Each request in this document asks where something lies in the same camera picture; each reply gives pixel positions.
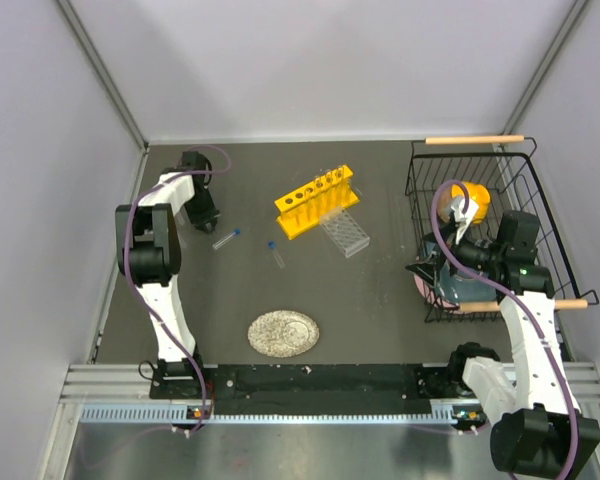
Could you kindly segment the short tube blue cap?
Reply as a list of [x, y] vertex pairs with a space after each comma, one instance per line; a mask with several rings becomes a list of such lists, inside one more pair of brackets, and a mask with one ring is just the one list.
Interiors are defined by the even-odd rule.
[[232, 230], [230, 233], [224, 235], [222, 238], [220, 238], [219, 240], [217, 240], [213, 245], [212, 245], [212, 249], [214, 251], [219, 250], [220, 248], [222, 248], [224, 245], [226, 245], [229, 241], [231, 241], [234, 237], [237, 237], [241, 234], [241, 230], [239, 228], [236, 228], [234, 230]]
[[273, 257], [274, 257], [274, 259], [275, 259], [278, 267], [280, 269], [284, 269], [285, 268], [285, 263], [284, 263], [284, 260], [282, 259], [281, 255], [280, 255], [280, 253], [279, 253], [279, 251], [278, 251], [278, 249], [276, 247], [276, 244], [273, 241], [269, 241], [268, 242], [268, 248], [269, 248], [271, 254], [273, 255]]

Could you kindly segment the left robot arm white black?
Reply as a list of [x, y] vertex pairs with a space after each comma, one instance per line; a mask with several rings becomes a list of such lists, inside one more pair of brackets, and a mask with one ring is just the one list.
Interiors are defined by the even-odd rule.
[[215, 231], [220, 211], [208, 189], [211, 170], [203, 153], [185, 151], [147, 194], [115, 210], [118, 268], [147, 309], [158, 344], [151, 377], [154, 398], [206, 393], [207, 374], [179, 295], [182, 248], [175, 216], [183, 212], [195, 229]]

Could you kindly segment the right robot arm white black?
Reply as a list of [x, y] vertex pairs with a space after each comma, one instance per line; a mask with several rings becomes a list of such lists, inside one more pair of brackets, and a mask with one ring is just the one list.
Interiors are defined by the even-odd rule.
[[508, 210], [494, 240], [467, 238], [472, 207], [452, 207], [447, 223], [432, 219], [423, 260], [408, 270], [430, 287], [443, 270], [461, 273], [494, 292], [511, 344], [515, 378], [492, 350], [456, 348], [446, 380], [456, 394], [474, 394], [491, 425], [494, 466], [510, 475], [574, 479], [600, 443], [597, 420], [585, 417], [567, 381], [555, 329], [558, 305], [549, 270], [536, 262], [539, 219]]

